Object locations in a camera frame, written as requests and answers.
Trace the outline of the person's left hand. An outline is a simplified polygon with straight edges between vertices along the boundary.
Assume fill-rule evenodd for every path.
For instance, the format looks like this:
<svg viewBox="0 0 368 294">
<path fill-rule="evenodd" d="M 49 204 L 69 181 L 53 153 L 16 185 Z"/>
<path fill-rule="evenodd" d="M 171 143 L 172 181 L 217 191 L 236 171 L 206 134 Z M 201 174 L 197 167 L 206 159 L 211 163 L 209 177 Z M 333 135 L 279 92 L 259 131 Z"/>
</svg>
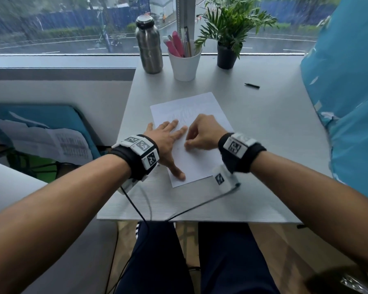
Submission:
<svg viewBox="0 0 368 294">
<path fill-rule="evenodd" d="M 171 163 L 174 162 L 172 156 L 173 145 L 187 132 L 187 126 L 183 126 L 171 134 L 163 133 L 163 128 L 165 126 L 166 125 L 163 125 L 162 123 L 154 129 L 155 135 L 145 136 L 152 139 L 156 143 L 159 149 L 159 163 L 163 166 L 166 166 L 171 171 Z"/>
</svg>

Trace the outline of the person's right hand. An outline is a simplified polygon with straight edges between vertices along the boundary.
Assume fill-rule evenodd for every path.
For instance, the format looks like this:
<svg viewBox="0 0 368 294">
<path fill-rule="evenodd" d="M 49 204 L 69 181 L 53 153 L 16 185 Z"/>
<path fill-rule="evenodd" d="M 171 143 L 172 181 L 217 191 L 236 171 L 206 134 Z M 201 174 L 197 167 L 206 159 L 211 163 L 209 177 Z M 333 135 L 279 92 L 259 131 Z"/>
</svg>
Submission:
<svg viewBox="0 0 368 294">
<path fill-rule="evenodd" d="M 199 114 L 196 119 L 206 120 L 206 150 L 218 148 L 220 139 L 226 134 L 232 134 L 232 132 L 228 132 L 217 122 L 214 115 Z"/>
</svg>

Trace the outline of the white paper sheet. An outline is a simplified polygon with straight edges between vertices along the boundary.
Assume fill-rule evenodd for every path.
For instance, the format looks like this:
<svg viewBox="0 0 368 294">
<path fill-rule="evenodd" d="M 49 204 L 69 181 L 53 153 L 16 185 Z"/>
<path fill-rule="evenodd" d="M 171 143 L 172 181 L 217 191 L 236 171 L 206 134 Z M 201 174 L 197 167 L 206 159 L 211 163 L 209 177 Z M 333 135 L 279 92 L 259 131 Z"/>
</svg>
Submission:
<svg viewBox="0 0 368 294">
<path fill-rule="evenodd" d="M 199 114 L 214 115 L 217 122 L 225 130 L 233 131 L 231 124 L 211 92 L 155 104 L 150 108 L 155 125 L 177 119 L 178 125 L 174 131 L 183 126 L 189 127 Z M 212 176 L 212 170 L 222 164 L 219 150 L 193 149 L 188 152 L 184 147 L 185 141 L 186 134 L 173 145 L 172 155 L 175 164 L 186 175 L 186 179 L 181 181 L 174 177 L 171 171 L 168 171 L 173 188 L 210 177 Z"/>
</svg>

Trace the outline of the person's left forearm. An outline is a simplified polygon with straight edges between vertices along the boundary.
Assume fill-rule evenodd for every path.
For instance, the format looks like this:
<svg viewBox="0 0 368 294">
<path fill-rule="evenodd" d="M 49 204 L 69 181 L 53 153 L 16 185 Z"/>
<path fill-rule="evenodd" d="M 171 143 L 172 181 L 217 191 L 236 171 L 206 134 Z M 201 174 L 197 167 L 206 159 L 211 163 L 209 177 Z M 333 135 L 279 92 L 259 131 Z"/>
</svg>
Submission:
<svg viewBox="0 0 368 294">
<path fill-rule="evenodd" d="M 131 175 L 107 154 L 0 212 L 0 294 L 17 294 L 46 272 Z"/>
</svg>

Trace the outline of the person's right forearm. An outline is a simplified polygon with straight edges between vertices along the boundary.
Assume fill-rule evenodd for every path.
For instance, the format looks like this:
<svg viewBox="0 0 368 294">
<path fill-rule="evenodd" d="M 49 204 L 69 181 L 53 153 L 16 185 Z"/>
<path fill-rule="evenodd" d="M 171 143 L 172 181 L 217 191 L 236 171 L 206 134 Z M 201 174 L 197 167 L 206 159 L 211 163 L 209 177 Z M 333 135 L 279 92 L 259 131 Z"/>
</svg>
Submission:
<svg viewBox="0 0 368 294">
<path fill-rule="evenodd" d="M 368 198 L 304 165 L 268 151 L 251 173 L 321 239 L 368 272 Z"/>
</svg>

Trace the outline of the black left wrist tracker band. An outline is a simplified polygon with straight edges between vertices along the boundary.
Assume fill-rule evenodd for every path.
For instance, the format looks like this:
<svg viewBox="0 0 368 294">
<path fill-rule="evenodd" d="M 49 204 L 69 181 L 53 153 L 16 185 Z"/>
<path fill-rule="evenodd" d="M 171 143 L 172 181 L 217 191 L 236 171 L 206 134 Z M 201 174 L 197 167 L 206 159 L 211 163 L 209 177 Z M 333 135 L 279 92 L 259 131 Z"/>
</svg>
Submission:
<svg viewBox="0 0 368 294">
<path fill-rule="evenodd" d="M 109 154 L 122 158 L 130 167 L 131 176 L 123 185 L 125 191 L 145 181 L 160 159 L 156 143 L 142 134 L 131 135 L 116 143 Z"/>
</svg>

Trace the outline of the black wrist tracker band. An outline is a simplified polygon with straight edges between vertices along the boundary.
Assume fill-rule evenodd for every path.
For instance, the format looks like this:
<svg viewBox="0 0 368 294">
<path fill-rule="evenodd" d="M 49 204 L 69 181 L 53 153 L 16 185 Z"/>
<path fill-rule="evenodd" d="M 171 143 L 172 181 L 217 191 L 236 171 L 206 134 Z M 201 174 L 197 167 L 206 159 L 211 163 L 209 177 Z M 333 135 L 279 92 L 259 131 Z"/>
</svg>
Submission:
<svg viewBox="0 0 368 294">
<path fill-rule="evenodd" d="M 160 159 L 156 143 L 142 134 L 131 135 L 116 143 L 109 154 L 122 158 L 130 167 L 131 176 L 123 185 L 125 191 L 145 181 Z"/>
<path fill-rule="evenodd" d="M 220 194 L 225 195 L 240 187 L 236 174 L 250 173 L 255 159 L 266 148 L 242 133 L 226 133 L 218 142 L 218 150 L 222 164 L 213 169 L 212 176 Z"/>
</svg>

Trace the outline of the black right wrist tracker band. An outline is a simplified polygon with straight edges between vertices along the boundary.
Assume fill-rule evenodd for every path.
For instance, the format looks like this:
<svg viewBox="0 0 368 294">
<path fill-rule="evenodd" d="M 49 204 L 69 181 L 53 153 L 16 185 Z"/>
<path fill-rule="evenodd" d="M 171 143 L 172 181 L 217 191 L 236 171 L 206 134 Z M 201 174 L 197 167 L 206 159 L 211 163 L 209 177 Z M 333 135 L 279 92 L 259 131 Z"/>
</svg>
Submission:
<svg viewBox="0 0 368 294">
<path fill-rule="evenodd" d="M 218 150 L 222 164 L 213 169 L 212 176 L 220 194 L 225 195 L 240 187 L 236 174 L 250 173 L 255 159 L 266 148 L 242 133 L 226 133 L 218 142 Z"/>
</svg>

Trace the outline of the white pen cup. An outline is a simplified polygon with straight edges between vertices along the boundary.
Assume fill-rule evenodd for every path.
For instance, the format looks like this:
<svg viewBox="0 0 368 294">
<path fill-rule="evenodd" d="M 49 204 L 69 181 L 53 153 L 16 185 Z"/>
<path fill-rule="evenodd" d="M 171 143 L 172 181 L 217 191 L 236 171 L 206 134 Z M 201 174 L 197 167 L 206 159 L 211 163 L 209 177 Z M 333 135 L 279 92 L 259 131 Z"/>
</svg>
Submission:
<svg viewBox="0 0 368 294">
<path fill-rule="evenodd" d="M 181 82 L 190 82 L 195 79 L 202 54 L 202 48 L 193 50 L 195 50 L 196 53 L 190 58 L 179 58 L 168 53 L 172 66 L 173 77 L 176 80 Z"/>
</svg>

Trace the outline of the short pink marker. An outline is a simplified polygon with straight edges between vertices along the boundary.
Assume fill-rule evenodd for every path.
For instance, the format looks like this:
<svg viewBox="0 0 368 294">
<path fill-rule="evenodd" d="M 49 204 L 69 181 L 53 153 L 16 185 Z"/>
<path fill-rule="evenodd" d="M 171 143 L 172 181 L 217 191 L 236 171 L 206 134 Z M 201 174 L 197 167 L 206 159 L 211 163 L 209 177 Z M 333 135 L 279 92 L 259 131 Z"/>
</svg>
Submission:
<svg viewBox="0 0 368 294">
<path fill-rule="evenodd" d="M 171 41 L 170 39 L 164 39 L 163 40 L 164 44 L 167 46 L 168 52 L 178 58 L 181 58 L 182 55 L 179 53 L 179 51 L 176 49 L 173 41 Z"/>
</svg>

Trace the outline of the stainless steel water bottle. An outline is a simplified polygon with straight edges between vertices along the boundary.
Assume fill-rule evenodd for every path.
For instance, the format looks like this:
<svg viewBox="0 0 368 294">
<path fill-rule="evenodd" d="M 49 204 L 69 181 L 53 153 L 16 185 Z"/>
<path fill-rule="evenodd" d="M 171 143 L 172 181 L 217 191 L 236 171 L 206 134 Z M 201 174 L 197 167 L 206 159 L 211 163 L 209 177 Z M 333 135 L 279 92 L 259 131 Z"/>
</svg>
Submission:
<svg viewBox="0 0 368 294">
<path fill-rule="evenodd" d="M 158 74 L 163 69 L 160 33 L 150 15 L 140 15 L 136 19 L 135 36 L 142 66 L 148 74 Z"/>
</svg>

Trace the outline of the long pink marker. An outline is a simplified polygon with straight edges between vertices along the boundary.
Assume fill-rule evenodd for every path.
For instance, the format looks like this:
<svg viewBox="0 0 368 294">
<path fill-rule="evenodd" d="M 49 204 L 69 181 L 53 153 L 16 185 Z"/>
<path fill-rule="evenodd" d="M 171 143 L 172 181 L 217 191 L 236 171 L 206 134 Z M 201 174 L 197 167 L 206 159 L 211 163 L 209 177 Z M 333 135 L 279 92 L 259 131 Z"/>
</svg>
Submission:
<svg viewBox="0 0 368 294">
<path fill-rule="evenodd" d="M 184 47 L 177 31 L 173 31 L 172 33 L 172 42 L 177 50 L 179 57 L 184 58 L 185 57 Z"/>
</svg>

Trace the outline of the wooden pencil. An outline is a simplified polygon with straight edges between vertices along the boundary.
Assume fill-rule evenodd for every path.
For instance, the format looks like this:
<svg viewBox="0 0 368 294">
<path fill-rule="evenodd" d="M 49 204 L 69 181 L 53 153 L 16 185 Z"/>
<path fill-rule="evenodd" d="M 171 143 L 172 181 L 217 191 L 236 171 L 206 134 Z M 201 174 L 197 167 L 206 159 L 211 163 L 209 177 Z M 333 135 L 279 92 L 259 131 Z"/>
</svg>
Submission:
<svg viewBox="0 0 368 294">
<path fill-rule="evenodd" d="M 192 57 L 191 41 L 190 41 L 189 30 L 187 26 L 181 28 L 181 40 L 182 40 L 182 45 L 184 48 L 183 56 L 186 58 Z"/>
</svg>

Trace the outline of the black plant pot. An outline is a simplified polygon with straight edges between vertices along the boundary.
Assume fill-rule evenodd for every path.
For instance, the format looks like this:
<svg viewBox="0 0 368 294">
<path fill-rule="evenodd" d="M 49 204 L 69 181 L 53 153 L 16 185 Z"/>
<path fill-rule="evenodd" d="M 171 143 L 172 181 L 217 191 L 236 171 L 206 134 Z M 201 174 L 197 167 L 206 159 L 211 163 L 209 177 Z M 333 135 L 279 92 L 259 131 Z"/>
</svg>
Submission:
<svg viewBox="0 0 368 294">
<path fill-rule="evenodd" d="M 234 67 L 237 55 L 230 48 L 227 48 L 217 42 L 217 66 L 224 70 L 230 70 Z"/>
</svg>

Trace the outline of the person's dark trousers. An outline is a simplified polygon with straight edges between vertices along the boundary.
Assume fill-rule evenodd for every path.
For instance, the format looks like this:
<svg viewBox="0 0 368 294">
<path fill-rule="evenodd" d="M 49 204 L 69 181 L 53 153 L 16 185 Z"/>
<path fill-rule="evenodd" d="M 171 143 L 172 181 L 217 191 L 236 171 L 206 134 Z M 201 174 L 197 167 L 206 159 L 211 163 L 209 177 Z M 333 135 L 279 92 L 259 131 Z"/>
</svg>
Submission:
<svg viewBox="0 0 368 294">
<path fill-rule="evenodd" d="M 195 294 L 171 222 L 138 222 L 137 241 L 114 294 Z M 280 294 L 247 223 L 200 222 L 201 294 Z"/>
</svg>

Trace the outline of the printed white papers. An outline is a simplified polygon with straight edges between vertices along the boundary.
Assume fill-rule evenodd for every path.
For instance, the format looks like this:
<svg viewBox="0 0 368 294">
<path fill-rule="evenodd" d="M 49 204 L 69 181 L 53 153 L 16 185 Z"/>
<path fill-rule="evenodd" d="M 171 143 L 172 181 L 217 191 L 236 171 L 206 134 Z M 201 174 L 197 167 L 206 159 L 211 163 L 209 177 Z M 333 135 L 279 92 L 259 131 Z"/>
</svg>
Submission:
<svg viewBox="0 0 368 294">
<path fill-rule="evenodd" d="M 100 157 L 84 133 L 70 128 L 51 128 L 13 111 L 0 116 L 0 138 L 20 153 L 60 163 L 82 166 Z"/>
</svg>

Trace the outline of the green potted plant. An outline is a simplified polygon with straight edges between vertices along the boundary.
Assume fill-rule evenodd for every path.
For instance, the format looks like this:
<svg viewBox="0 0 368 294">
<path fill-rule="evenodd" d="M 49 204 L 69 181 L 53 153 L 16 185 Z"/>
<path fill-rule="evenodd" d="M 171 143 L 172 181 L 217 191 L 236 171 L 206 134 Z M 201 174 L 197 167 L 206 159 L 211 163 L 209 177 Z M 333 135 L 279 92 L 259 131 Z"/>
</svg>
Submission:
<svg viewBox="0 0 368 294">
<path fill-rule="evenodd" d="M 218 45 L 240 57 L 247 33 L 255 29 L 276 26 L 278 19 L 260 8 L 261 0 L 205 0 L 205 12 L 201 14 L 205 25 L 195 40 L 197 49 L 208 39 L 216 40 Z"/>
</svg>

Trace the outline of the light blue patterned fabric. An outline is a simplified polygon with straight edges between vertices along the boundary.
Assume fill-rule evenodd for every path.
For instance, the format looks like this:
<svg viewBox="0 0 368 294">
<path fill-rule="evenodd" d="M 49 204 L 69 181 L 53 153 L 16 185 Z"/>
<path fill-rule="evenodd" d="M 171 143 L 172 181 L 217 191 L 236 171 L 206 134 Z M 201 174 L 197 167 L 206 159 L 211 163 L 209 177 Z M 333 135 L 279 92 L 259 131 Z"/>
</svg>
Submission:
<svg viewBox="0 0 368 294">
<path fill-rule="evenodd" d="M 368 0 L 341 0 L 301 76 L 328 133 L 334 179 L 368 197 Z"/>
</svg>

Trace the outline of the grey window post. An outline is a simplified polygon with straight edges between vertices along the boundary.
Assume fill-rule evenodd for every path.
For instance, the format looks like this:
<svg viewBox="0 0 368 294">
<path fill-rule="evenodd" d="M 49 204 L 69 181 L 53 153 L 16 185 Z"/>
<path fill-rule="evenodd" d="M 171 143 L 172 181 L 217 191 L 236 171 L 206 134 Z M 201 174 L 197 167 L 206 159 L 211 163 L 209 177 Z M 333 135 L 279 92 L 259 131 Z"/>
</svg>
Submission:
<svg viewBox="0 0 368 294">
<path fill-rule="evenodd" d="M 187 27 L 189 39 L 195 40 L 195 7 L 196 0 L 176 0 L 177 33 L 183 41 L 181 29 Z"/>
</svg>

